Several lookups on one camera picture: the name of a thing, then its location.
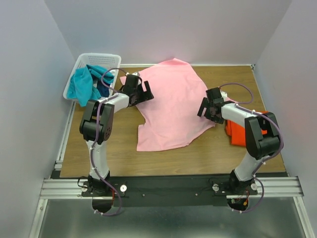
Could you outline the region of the pink t shirt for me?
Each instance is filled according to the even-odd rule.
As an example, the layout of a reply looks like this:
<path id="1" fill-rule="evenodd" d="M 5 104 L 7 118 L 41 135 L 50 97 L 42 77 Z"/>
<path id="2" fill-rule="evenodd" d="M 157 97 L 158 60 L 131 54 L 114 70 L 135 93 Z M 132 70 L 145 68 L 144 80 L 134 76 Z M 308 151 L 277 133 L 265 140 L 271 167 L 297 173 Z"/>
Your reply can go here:
<path id="1" fill-rule="evenodd" d="M 137 151 L 185 147 L 215 126 L 197 115 L 207 86 L 189 63 L 167 60 L 139 74 L 149 83 L 154 98 L 136 106 L 145 119 L 138 127 Z"/>

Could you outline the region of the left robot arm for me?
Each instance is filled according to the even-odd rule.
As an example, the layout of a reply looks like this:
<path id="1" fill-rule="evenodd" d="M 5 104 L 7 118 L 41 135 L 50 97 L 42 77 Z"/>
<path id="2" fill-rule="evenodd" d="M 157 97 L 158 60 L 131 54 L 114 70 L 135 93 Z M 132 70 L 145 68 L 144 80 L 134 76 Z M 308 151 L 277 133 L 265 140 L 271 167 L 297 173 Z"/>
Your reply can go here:
<path id="1" fill-rule="evenodd" d="M 106 161 L 106 141 L 110 138 L 114 114 L 154 98 L 148 81 L 143 81 L 138 72 L 126 74 L 125 83 L 119 91 L 102 101 L 89 100 L 80 126 L 90 158 L 88 182 L 82 186 L 88 192 L 106 195 L 111 188 L 107 178 L 110 172 Z"/>

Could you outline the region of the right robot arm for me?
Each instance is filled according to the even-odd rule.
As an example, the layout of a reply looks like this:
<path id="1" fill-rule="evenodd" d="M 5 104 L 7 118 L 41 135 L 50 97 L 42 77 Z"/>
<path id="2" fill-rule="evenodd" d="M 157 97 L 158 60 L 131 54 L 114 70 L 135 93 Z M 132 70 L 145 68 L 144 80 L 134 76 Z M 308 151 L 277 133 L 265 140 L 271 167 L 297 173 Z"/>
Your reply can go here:
<path id="1" fill-rule="evenodd" d="M 274 113 L 251 111 L 236 102 L 226 101 L 218 87 L 206 91 L 197 116 L 219 124 L 230 120 L 245 129 L 247 152 L 239 166 L 230 173 L 227 183 L 233 194 L 249 187 L 261 165 L 278 155 L 284 146 Z"/>

